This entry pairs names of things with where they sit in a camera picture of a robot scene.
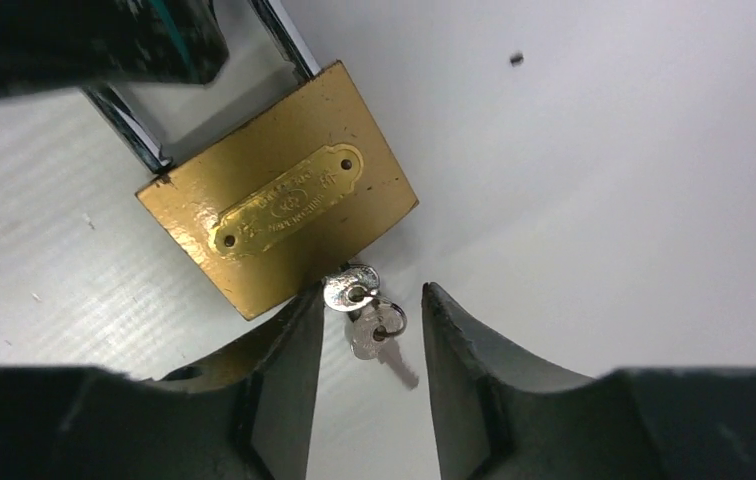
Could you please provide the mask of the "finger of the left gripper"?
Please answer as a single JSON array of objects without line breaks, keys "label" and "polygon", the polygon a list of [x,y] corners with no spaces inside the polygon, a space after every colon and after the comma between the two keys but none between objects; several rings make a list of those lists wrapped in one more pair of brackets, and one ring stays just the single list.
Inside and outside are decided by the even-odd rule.
[{"label": "finger of the left gripper", "polygon": [[206,85],[228,57],[207,1],[0,1],[0,99],[112,82]]}]

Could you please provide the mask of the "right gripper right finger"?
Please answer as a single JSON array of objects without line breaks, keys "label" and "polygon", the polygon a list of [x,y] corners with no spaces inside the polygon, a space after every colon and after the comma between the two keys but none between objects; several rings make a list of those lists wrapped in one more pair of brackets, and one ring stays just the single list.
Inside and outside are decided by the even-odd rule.
[{"label": "right gripper right finger", "polygon": [[518,346],[440,285],[422,290],[445,479],[756,479],[756,368],[592,378]]}]

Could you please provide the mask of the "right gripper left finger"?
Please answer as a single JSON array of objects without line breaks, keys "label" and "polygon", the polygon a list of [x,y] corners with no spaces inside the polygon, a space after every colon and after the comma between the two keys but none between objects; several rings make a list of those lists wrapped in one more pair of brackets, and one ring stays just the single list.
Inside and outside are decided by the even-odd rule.
[{"label": "right gripper left finger", "polygon": [[302,479],[323,342],[318,287],[159,380],[0,366],[0,479]]}]

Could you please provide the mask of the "silver keys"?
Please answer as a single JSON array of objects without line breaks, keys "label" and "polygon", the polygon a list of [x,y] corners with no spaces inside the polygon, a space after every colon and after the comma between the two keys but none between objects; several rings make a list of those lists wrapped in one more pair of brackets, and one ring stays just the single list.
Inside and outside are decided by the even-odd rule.
[{"label": "silver keys", "polygon": [[382,293],[377,270],[350,264],[323,279],[322,297],[326,307],[348,316],[350,347],[357,359],[385,365],[409,390],[419,386],[419,376],[404,360],[398,343],[408,317]]}]

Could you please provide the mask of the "large brass padlock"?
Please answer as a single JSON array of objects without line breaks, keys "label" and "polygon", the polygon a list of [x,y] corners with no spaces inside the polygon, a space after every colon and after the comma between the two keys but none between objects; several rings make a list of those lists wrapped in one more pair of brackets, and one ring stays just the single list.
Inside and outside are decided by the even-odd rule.
[{"label": "large brass padlock", "polygon": [[277,1],[209,1],[229,47],[204,87],[85,96],[152,173],[137,200],[246,319],[333,275],[417,196],[341,61]]}]

